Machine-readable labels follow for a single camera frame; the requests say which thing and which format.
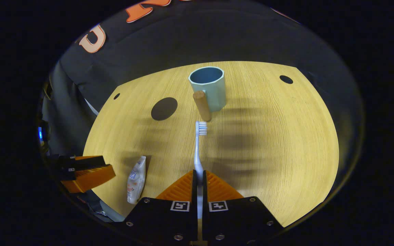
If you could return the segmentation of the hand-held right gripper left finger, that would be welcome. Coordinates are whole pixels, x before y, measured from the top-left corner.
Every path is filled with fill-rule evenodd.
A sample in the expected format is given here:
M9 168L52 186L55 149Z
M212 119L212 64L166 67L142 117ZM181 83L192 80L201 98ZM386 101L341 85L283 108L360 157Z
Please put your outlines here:
M196 241L196 172L186 173L155 198L142 198L125 218L123 232L137 242Z

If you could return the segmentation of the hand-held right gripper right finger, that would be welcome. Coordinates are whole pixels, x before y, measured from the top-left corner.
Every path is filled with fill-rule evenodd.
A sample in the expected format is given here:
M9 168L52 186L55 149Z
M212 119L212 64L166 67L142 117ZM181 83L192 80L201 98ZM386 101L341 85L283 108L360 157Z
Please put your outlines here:
M208 244L267 244L283 230L258 197L243 197L224 180L204 172L202 238Z

